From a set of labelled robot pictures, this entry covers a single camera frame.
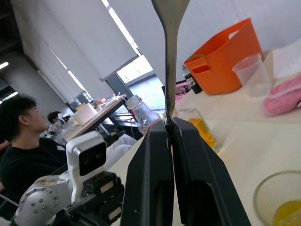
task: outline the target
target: pink towel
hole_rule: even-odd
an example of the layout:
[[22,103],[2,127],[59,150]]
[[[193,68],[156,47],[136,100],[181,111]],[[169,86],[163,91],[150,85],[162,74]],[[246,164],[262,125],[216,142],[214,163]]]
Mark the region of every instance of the pink towel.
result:
[[301,74],[274,87],[263,102],[263,112],[275,116],[289,112],[301,102]]

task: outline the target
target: orange basket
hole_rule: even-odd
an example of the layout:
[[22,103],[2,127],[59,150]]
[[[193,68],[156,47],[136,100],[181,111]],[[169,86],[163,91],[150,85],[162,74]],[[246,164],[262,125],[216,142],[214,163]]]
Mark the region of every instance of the orange basket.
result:
[[262,50],[249,18],[213,36],[184,64],[207,94],[224,94],[241,87],[234,65],[255,53]]

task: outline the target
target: yellow liquid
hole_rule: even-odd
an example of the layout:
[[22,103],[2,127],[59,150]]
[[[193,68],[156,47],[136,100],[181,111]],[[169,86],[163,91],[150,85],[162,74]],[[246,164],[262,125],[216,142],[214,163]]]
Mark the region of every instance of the yellow liquid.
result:
[[273,226],[301,226],[301,201],[282,204],[274,214]]
[[197,129],[200,134],[200,136],[206,141],[206,143],[213,148],[215,146],[215,139],[212,136],[209,128],[207,127],[205,121],[203,119],[189,119],[189,122],[191,122]]

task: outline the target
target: clear plastic cup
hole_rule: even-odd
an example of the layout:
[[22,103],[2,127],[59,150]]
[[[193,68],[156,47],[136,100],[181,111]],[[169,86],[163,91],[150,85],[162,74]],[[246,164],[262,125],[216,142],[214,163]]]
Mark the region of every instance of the clear plastic cup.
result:
[[301,172],[265,178],[255,190],[254,208],[265,226],[301,225]]
[[232,70],[243,86],[248,85],[249,94],[252,97],[267,95],[272,89],[272,80],[262,62],[260,53],[239,61]]

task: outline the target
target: tabletop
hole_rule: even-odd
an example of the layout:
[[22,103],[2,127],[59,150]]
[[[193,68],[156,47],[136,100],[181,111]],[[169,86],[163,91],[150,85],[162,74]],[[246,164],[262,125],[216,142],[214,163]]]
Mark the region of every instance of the tabletop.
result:
[[[224,161],[252,225],[263,225],[255,214],[253,194],[258,184],[271,174],[301,170],[300,110],[266,117],[261,111],[263,97],[250,97],[247,87],[226,95],[208,96],[190,91],[176,109],[196,108],[221,143]],[[142,139],[110,171],[125,184],[128,164]],[[175,194],[174,226],[181,226]]]
[[72,140],[75,137],[78,137],[79,135],[82,135],[85,131],[87,131],[91,126],[93,126],[98,120],[100,120],[103,116],[106,115],[112,108],[114,108],[116,105],[118,105],[121,101],[124,100],[127,96],[121,95],[121,98],[119,98],[116,102],[111,104],[110,106],[103,106],[102,109],[91,119],[89,120],[85,125],[83,126],[76,126],[72,128],[71,130],[65,132],[63,134],[64,139],[68,142]]

